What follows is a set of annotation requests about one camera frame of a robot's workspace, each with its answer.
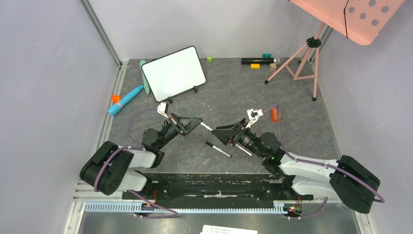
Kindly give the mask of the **green whiteboard marker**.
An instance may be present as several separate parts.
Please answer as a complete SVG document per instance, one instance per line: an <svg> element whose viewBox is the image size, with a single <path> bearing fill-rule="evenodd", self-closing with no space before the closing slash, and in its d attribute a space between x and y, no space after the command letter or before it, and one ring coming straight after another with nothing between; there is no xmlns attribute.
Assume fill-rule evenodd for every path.
<svg viewBox="0 0 413 234"><path fill-rule="evenodd" d="M204 126L206 129L208 129L209 131L213 131L213 129L211 127L207 126L203 122L201 122L201 125Z"/></svg>

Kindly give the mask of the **white whiteboard black frame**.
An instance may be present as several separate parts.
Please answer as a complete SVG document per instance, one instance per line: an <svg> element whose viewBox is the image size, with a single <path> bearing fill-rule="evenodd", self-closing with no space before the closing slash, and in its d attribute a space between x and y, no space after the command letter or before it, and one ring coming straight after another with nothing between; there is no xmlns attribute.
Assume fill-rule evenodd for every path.
<svg viewBox="0 0 413 234"><path fill-rule="evenodd" d="M141 70L157 102L196 90L207 81L195 46L147 62Z"/></svg>

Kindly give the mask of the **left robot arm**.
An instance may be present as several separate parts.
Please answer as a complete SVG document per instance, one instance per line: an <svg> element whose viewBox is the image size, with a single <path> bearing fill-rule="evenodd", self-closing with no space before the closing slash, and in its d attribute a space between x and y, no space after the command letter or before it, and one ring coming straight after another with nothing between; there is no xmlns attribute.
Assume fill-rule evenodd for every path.
<svg viewBox="0 0 413 234"><path fill-rule="evenodd" d="M160 130L149 128L143 132L139 147L105 141L82 167L79 178L95 192L105 195L116 190L134 190L140 198L148 198L152 195L153 185L136 169L159 166L165 155L161 149L178 135L186 137L202 122L200 117L169 113Z"/></svg>

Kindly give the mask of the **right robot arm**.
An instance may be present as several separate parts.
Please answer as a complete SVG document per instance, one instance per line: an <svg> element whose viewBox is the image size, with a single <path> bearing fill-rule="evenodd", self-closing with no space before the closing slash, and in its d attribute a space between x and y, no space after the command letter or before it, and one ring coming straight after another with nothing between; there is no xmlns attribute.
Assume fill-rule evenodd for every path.
<svg viewBox="0 0 413 234"><path fill-rule="evenodd" d="M288 199L298 195L337 199L362 214L368 214L373 203L384 201L377 192L379 178L351 156L323 160L287 152L274 133L256 136L245 119L211 132L224 145L239 146L262 158L270 173L283 175L287 182L281 192Z"/></svg>

